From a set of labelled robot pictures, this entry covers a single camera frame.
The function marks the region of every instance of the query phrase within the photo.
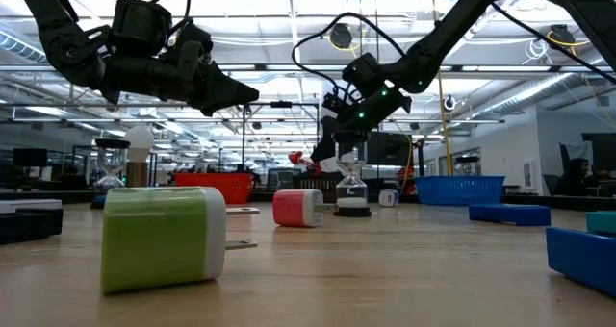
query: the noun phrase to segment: sand timer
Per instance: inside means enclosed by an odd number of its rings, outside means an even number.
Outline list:
[[[107,191],[113,188],[124,188],[124,183],[117,178],[117,173],[126,165],[130,142],[121,139],[99,138],[96,140],[96,146],[98,147],[96,165],[105,174],[96,182],[96,189]]]
[[[364,160],[364,150],[368,141],[365,131],[338,131],[333,138],[336,142],[336,159],[345,179],[336,186],[336,216],[371,216],[368,207],[368,187],[360,178]]]

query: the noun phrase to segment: metal prong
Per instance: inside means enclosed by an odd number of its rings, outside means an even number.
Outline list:
[[[240,250],[247,249],[251,247],[257,247],[259,243],[255,240],[245,239],[245,240],[229,240],[226,244],[226,250]]]
[[[227,215],[256,215],[260,214],[258,208],[227,208]]]
[[[334,213],[337,210],[338,210],[338,205],[334,203],[322,203],[322,204],[315,205],[315,212]]]

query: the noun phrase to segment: blue basket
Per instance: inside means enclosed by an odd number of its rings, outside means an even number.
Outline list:
[[[439,206],[499,204],[504,177],[432,176],[415,178],[420,202]]]

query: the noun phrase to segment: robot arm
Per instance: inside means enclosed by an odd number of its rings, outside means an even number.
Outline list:
[[[399,107],[410,111],[411,99],[398,90],[420,93],[427,89],[440,65],[486,8],[498,0],[458,0],[434,30],[413,44],[406,55],[395,63],[378,64],[366,53],[343,70],[343,79],[355,85],[364,100],[352,106],[328,95],[324,106],[337,117],[325,117],[323,136],[315,148],[315,162],[333,156],[331,134],[339,130],[370,131]],[[612,68],[616,67],[616,21],[608,13],[616,14],[614,0],[550,0],[569,12],[582,31],[593,42]]]
[[[259,98],[259,91],[210,62],[210,35],[185,18],[142,0],[117,0],[114,23],[83,31],[68,0],[25,0],[47,60],[77,86],[117,104],[121,91],[186,101],[206,116]],[[174,45],[169,37],[179,31]]]

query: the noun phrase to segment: red bin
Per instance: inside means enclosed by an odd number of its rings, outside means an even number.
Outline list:
[[[243,204],[252,189],[252,174],[246,173],[175,173],[178,187],[218,189],[226,204]]]

